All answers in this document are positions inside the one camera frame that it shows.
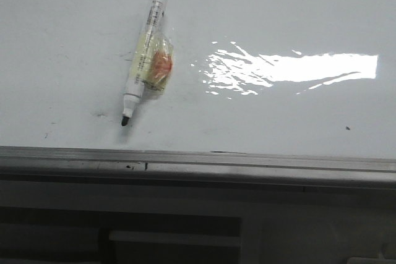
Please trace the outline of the white whiteboard marker with tape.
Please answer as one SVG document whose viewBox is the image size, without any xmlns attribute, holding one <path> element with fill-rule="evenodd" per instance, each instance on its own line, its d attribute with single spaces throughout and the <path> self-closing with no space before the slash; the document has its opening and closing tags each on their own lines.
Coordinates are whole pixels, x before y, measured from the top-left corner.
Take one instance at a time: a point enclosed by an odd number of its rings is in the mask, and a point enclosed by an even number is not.
<svg viewBox="0 0 396 264">
<path fill-rule="evenodd" d="M 162 32 L 168 0 L 149 0 L 123 94 L 121 125 L 127 126 L 149 89 L 162 92 L 173 68 L 173 45 Z"/>
</svg>

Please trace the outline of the aluminium whiteboard frame rail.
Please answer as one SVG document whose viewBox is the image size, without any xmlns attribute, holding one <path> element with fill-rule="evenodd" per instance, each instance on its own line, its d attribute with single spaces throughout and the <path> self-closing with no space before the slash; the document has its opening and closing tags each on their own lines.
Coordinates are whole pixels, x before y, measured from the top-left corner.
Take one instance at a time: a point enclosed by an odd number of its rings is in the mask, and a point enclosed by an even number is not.
<svg viewBox="0 0 396 264">
<path fill-rule="evenodd" d="M 395 189 L 395 160 L 233 152 L 1 147 L 1 173 Z"/>
</svg>

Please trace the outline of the white whiteboard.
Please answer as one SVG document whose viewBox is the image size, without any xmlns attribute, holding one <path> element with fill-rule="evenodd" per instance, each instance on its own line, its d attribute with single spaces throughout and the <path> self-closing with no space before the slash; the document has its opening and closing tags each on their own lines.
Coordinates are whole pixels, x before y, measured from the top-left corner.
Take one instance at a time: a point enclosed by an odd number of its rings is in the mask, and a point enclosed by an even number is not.
<svg viewBox="0 0 396 264">
<path fill-rule="evenodd" d="M 123 127 L 148 2 L 1 0 L 1 145 L 395 158 L 395 0 L 168 0 Z"/>
</svg>

